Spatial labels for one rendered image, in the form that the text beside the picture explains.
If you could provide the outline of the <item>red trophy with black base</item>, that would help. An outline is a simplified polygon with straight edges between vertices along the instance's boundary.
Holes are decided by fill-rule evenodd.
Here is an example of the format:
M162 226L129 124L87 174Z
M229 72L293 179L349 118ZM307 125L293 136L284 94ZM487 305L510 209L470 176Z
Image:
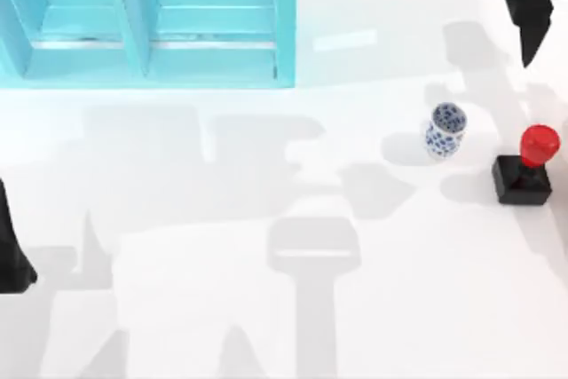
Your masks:
M542 206L552 194L546 170L561 146L558 133L544 124L529 126L519 142L519 154L500 154L492 166L498 203Z

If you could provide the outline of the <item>blue and white patterned cup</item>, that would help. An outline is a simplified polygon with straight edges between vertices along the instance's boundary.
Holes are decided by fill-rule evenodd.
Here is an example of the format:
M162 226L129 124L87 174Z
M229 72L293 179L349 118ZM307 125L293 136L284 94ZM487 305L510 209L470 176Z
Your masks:
M452 102L438 104L425 131L427 151L438 159L454 155L461 146L467 124L467 115L458 105Z

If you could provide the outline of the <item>light blue rack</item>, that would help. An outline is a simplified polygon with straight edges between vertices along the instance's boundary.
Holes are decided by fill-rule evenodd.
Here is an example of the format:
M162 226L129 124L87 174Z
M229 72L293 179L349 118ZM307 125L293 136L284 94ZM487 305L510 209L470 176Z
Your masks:
M296 7L297 0L0 0L0 88L289 88Z

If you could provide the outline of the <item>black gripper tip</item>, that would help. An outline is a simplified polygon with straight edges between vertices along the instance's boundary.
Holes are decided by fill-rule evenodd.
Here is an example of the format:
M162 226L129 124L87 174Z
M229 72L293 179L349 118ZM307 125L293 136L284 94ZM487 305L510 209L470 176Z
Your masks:
M21 248L0 178L0 294L22 294L36 284L38 274Z

